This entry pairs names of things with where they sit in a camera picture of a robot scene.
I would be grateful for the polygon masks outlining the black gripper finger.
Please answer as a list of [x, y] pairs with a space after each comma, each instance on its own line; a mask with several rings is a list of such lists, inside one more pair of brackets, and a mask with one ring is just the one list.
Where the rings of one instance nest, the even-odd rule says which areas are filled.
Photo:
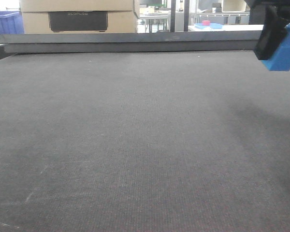
[[268, 60], [287, 36], [290, 4], [266, 4], [265, 19], [254, 53], [259, 60]]

